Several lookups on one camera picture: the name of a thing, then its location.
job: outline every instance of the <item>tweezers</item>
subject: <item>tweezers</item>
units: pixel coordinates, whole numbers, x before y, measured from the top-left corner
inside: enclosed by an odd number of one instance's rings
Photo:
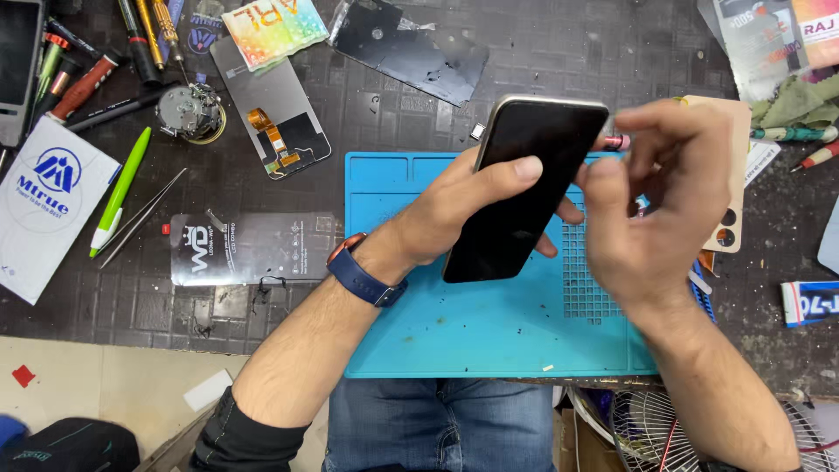
[[[172,186],[175,184],[175,182],[178,180],[178,178],[181,175],[183,175],[183,173],[186,172],[186,170],[187,170],[187,168],[185,167],[181,172],[178,172],[178,175],[175,176],[175,178],[172,179],[171,182],[169,182],[165,187],[163,187],[163,189],[160,190],[157,193],[157,195],[155,195],[154,198],[152,198],[152,200],[150,202],[146,203],[142,208],[140,208],[140,211],[137,212],[136,215],[132,216],[131,219],[126,221],[125,224],[123,224],[122,228],[120,228],[116,233],[114,233],[114,235],[111,236],[111,238],[105,244],[102,245],[102,247],[99,249],[99,252],[97,253],[97,255],[101,254],[108,246],[110,246],[111,243],[114,242],[117,239],[117,236],[119,236],[120,233],[122,233],[122,231],[125,230],[125,228],[128,228],[128,226],[135,219],[137,219],[139,217],[139,220],[131,227],[131,229],[128,230],[128,233],[126,233],[125,237],[122,238],[122,241],[120,241],[119,244],[117,244],[117,248],[113,250],[111,255],[107,256],[107,259],[105,260],[105,263],[102,264],[102,266],[99,267],[99,269],[104,269],[105,266],[107,265],[107,263],[111,262],[111,260],[117,254],[119,254],[119,251],[122,250],[122,247],[125,246],[125,244],[128,242],[128,240],[131,239],[134,236],[134,234],[137,233],[137,231],[140,229],[140,227],[142,227],[146,223],[146,221],[149,219],[149,217],[151,217],[154,214],[154,212],[157,211],[158,207],[160,206],[160,203],[162,203],[163,200],[166,199],[166,196],[169,192],[169,189],[172,188]]]

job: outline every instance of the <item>wristwatch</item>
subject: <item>wristwatch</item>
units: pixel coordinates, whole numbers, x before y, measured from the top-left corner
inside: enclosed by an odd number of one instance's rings
[[[353,295],[377,308],[389,308],[405,293],[408,281],[402,279],[396,286],[389,286],[368,274],[350,254],[367,237],[367,233],[356,233],[329,254],[326,268]]]

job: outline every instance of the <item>green cloth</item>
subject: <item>green cloth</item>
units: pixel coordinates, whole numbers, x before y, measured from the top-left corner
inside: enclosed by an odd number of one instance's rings
[[[816,84],[790,76],[778,87],[778,95],[770,102],[752,105],[753,128],[806,126],[825,128],[839,118],[839,107],[826,102],[839,96],[839,74]]]

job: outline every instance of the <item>hand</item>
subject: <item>hand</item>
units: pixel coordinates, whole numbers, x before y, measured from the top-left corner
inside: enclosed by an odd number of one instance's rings
[[[600,159],[580,177],[591,273],[631,321],[691,306],[686,274],[730,201],[731,122],[707,106],[662,100],[615,117],[635,132],[627,162]],[[630,219],[644,193],[657,208]]]
[[[413,203],[370,234],[359,247],[358,251],[365,248],[377,251],[370,255],[364,251],[362,257],[382,259],[384,252],[384,257],[394,261],[391,264],[394,270],[390,271],[393,274],[383,274],[389,278],[389,281],[383,281],[390,283],[395,279],[398,282],[401,280],[399,275],[404,276],[414,266],[434,262],[454,245],[461,235],[463,223],[472,214],[490,203],[529,189],[542,175],[542,162],[535,156],[489,165],[472,173],[477,153],[478,147],[463,151]],[[567,198],[563,198],[556,214],[569,223],[582,223],[583,220],[580,210]],[[548,257],[556,256],[557,252],[544,235],[536,244],[536,250]]]

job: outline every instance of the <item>smartphone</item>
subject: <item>smartphone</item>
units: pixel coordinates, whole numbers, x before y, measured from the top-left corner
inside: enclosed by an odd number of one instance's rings
[[[44,0],[0,0],[0,144],[18,145],[32,112]]]
[[[535,155],[542,176],[515,197],[478,210],[446,255],[443,281],[508,279],[519,274],[606,123],[599,102],[507,95],[496,102],[475,172]]]

